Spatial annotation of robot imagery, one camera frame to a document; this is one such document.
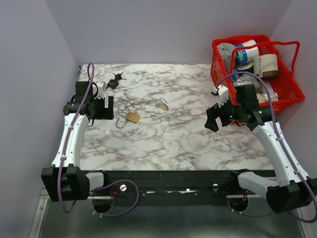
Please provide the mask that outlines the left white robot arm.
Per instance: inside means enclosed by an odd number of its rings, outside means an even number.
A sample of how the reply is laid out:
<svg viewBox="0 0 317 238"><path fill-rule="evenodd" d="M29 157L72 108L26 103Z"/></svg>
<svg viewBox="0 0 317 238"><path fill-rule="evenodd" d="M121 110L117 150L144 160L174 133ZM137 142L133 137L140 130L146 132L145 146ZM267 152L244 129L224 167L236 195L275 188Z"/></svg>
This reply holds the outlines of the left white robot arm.
<svg viewBox="0 0 317 238"><path fill-rule="evenodd" d="M109 192L110 184L102 172L80 169L80 153L89 124L114 118L114 97L105 97L106 83L78 81L75 95L63 107L64 130L57 154L41 178L53 202L86 200L91 191L99 196Z"/></svg>

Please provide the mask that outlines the large brass padlock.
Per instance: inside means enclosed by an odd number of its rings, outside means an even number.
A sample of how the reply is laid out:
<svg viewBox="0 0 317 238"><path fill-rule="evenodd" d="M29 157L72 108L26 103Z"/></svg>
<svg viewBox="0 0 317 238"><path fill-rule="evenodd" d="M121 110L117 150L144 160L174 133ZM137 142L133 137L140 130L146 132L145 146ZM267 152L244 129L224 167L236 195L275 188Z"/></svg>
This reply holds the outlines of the large brass padlock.
<svg viewBox="0 0 317 238"><path fill-rule="evenodd" d="M140 119L140 115L134 112L129 112L125 118L125 122L123 125L119 125L118 122L120 120L120 118L117 118L116 122L115 122L115 127L118 129L122 129L126 126L127 122L133 122L133 123L137 123Z"/></svg>

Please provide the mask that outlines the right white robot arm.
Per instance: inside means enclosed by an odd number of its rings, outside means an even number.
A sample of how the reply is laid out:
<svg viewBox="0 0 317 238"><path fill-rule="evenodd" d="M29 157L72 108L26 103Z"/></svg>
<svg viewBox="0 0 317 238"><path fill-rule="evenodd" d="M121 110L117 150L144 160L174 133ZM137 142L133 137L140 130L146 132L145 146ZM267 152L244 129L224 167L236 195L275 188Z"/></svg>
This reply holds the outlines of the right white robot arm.
<svg viewBox="0 0 317 238"><path fill-rule="evenodd" d="M299 165L288 146L275 114L269 106L260 107L255 86L241 85L235 88L237 105L228 97L228 88L218 86L212 94L218 102L206 110L205 128L219 130L216 119L222 126L243 122L258 138L274 168L276 180L261 177L248 169L233 172L228 189L233 194L249 190L264 198L275 213L288 212L308 206L317 194L317 180L310 178Z"/></svg>

